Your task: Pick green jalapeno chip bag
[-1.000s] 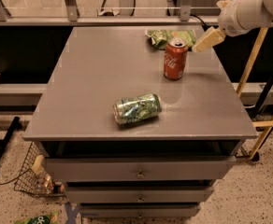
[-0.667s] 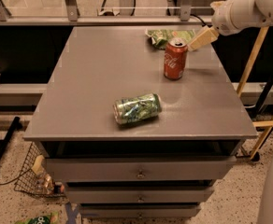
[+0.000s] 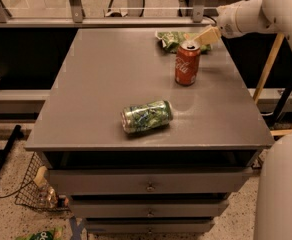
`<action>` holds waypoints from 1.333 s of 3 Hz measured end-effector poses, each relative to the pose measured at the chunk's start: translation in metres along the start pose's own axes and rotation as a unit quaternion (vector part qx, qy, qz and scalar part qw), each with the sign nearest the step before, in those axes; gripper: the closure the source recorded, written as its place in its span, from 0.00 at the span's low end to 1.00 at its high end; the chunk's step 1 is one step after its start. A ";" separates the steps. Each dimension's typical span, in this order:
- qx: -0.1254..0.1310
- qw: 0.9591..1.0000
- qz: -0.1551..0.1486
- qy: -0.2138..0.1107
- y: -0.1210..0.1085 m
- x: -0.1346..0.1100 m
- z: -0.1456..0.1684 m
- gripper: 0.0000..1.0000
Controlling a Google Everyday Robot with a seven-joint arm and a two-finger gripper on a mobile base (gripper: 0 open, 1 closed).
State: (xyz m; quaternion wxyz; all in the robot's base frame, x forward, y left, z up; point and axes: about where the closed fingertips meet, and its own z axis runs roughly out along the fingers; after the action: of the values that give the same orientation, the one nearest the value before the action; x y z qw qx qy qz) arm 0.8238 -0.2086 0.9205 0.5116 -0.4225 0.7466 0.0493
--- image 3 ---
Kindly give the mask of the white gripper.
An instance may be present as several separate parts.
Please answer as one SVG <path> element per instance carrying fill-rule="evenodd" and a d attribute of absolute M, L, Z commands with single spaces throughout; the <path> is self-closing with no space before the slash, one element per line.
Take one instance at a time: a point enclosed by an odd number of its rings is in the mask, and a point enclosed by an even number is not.
<path fill-rule="evenodd" d="M 237 11 L 243 4 L 243 0 L 229 5 L 222 5 L 216 8 L 218 16 L 216 19 L 217 27 L 207 26 L 200 31 L 193 41 L 199 45 L 208 45 L 218 42 L 221 35 L 225 38 L 237 38 L 244 36 L 237 24 Z M 190 40 L 188 33 L 184 34 L 186 40 Z"/>

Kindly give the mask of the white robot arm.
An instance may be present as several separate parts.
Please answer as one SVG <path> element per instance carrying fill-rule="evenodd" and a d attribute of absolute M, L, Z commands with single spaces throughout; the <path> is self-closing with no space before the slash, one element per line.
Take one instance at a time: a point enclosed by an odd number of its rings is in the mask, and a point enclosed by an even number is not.
<path fill-rule="evenodd" d="M 197 37 L 200 44 L 249 33 L 282 33 L 292 52 L 292 0 L 239 0 L 219 5 L 216 25 L 208 25 Z"/>

